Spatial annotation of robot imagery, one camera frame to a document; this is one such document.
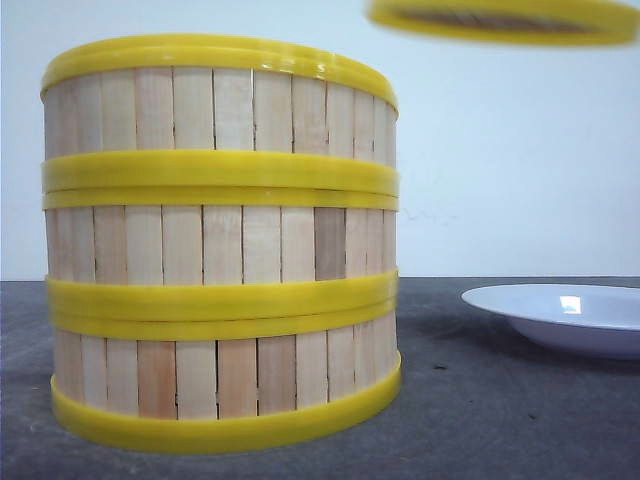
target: gray tabletop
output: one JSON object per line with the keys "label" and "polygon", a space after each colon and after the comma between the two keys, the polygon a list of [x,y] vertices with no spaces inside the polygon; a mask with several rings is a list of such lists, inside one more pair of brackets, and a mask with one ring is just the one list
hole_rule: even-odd
{"label": "gray tabletop", "polygon": [[460,300],[469,288],[527,281],[402,279],[403,387],[390,407],[319,440],[209,456],[117,450],[62,430],[49,406],[43,285],[4,282],[2,478],[639,478],[640,362],[545,350]]}

